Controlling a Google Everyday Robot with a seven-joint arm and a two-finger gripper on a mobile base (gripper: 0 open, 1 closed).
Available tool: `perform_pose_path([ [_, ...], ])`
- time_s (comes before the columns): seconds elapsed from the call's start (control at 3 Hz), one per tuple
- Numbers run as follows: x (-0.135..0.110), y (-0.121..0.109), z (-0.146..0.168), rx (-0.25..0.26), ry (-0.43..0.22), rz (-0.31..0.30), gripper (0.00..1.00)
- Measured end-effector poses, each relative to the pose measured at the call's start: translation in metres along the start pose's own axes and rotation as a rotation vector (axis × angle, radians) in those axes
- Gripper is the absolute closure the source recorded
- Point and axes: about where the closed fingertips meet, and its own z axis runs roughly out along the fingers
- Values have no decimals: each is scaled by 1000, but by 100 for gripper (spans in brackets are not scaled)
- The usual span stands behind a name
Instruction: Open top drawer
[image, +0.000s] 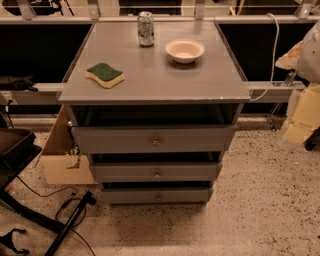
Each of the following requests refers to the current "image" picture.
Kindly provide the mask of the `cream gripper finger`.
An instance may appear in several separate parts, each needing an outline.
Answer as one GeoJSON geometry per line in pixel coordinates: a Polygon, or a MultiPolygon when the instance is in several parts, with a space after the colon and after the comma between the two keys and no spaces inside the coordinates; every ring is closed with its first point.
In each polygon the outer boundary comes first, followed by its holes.
{"type": "Polygon", "coordinates": [[[296,69],[301,46],[302,42],[296,43],[287,53],[277,59],[275,66],[285,70],[296,69]]]}
{"type": "Polygon", "coordinates": [[[294,90],[289,98],[283,140],[303,144],[320,127],[320,85],[294,90]]]}

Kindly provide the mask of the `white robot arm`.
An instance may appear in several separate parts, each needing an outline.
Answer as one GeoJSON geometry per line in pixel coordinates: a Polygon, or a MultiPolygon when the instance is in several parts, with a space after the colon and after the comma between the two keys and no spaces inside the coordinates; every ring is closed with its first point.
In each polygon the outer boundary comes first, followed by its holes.
{"type": "Polygon", "coordinates": [[[276,61],[281,69],[294,69],[309,82],[300,94],[290,97],[283,140],[303,144],[320,127],[320,21],[276,61]]]}

